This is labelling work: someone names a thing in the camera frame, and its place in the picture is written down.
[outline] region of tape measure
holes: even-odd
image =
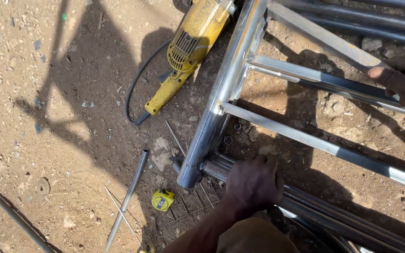
[[[154,192],[151,203],[155,209],[166,212],[166,210],[168,210],[168,208],[174,202],[173,198],[174,193],[161,189]]]

